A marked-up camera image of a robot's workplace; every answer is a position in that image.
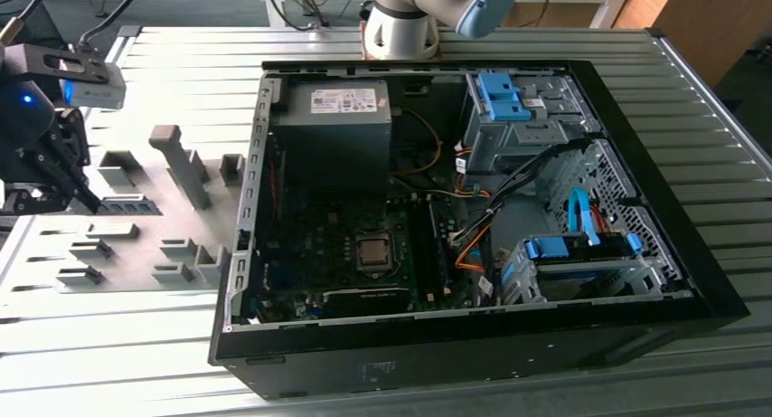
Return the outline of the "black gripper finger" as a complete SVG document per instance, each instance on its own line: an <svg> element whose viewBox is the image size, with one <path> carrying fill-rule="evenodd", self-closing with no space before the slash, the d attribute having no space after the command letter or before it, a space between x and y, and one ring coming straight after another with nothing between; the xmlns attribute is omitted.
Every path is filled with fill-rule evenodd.
<svg viewBox="0 0 772 417"><path fill-rule="evenodd" d="M2 193L2 214L59 213L68 207L68 196L46 186L4 185Z"/></svg>
<svg viewBox="0 0 772 417"><path fill-rule="evenodd" d="M91 155L83 113L76 108L56 109L52 127L42 137L44 168L59 192L75 199L90 213L100 210L100 198L90 189L84 168Z"/></svg>

